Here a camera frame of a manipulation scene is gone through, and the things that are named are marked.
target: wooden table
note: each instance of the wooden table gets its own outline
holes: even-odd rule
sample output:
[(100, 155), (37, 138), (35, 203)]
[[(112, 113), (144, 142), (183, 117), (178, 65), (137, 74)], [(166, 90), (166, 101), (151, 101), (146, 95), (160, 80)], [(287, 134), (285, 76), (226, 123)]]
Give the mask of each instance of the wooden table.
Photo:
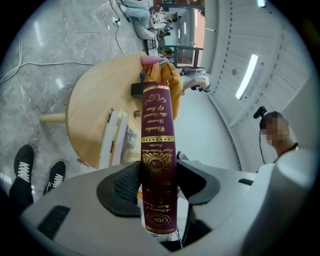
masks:
[(145, 55), (138, 52), (93, 66), (73, 87), (65, 114), (40, 118), (42, 122), (65, 123), (77, 155), (96, 169), (111, 108), (127, 114), (142, 109), (142, 102), (131, 96), (131, 85), (140, 82), (141, 56)]

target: gray floor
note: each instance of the gray floor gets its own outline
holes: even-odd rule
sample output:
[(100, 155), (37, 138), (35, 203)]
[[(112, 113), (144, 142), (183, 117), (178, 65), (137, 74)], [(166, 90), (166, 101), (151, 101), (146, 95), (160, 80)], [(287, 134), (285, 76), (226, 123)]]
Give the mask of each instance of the gray floor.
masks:
[[(143, 43), (119, 7), (121, 19), (117, 39), (124, 54), (140, 52)], [(110, 24), (108, 33), (103, 13), (116, 14), (108, 0), (49, 0), (24, 24), (22, 63), (57, 63), (77, 61), (97, 64), (121, 56), (115, 40), (117, 26)], [(0, 68), (0, 79), (19, 60), (15, 39)], [(88, 65), (25, 65), (0, 85), (0, 174), (15, 178), (13, 163), (21, 146), (30, 144), (35, 152), (31, 183), (42, 193), (49, 169), (57, 160), (66, 164), (66, 178), (94, 171), (76, 162), (64, 124), (42, 124), (43, 114), (61, 113), (72, 86), (90, 68)]]

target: yellow bag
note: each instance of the yellow bag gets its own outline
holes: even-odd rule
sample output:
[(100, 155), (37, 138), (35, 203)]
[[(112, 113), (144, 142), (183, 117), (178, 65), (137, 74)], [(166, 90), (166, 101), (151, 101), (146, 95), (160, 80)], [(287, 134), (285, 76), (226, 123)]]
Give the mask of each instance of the yellow bag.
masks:
[(162, 65), (161, 83), (169, 83), (173, 120), (175, 120), (179, 112), (180, 97), (184, 88), (184, 84), (179, 71), (171, 63), (164, 63)]
[(148, 66), (145, 72), (146, 72), (146, 76), (143, 80), (144, 83), (146, 82), (161, 83), (161, 73), (160, 73), (159, 63), (153, 64), (152, 66)]

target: white wall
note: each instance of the white wall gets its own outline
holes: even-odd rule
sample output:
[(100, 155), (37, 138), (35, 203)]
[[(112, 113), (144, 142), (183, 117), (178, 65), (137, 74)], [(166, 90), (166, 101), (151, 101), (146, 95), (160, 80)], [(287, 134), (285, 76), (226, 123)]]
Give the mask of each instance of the white wall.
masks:
[(218, 5), (218, 0), (205, 0), (205, 30), (204, 30), (204, 47), (201, 59), (201, 67), (205, 68), (209, 73), (211, 72), (215, 50), (217, 35), (220, 31), (224, 31), (226, 22), (218, 23), (220, 19), (227, 19), (225, 11), (222, 12), (222, 17), (219, 17), (220, 9), (224, 7), (225, 3), (221, 1)]
[(176, 151), (204, 165), (239, 170), (226, 126), (206, 93), (188, 89), (174, 121)]
[[(308, 113), (296, 112), (292, 107), (285, 109), (310, 79), (313, 63), (299, 34), (270, 2), (266, 8), (257, 8), (256, 0), (219, 0), (218, 7), (217, 48), (209, 74), (210, 99), (230, 130), (242, 170), (256, 172), (263, 161), (260, 120), (253, 119), (253, 114), (259, 106), (265, 106), (268, 111), (290, 116), (290, 123), (294, 115)], [(259, 56), (258, 63), (248, 89), (238, 100), (235, 95), (252, 54)], [(296, 102), (303, 104), (313, 92), (308, 90)], [(266, 162), (274, 161), (277, 156), (263, 138), (261, 147)]]

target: maroon book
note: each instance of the maroon book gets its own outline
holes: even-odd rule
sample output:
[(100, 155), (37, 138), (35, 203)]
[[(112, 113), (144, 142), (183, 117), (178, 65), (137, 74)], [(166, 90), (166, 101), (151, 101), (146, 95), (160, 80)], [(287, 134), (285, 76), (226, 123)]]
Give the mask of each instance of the maroon book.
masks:
[(177, 227), (177, 158), (170, 88), (164, 83), (143, 89), (141, 164), (145, 227), (172, 233)]

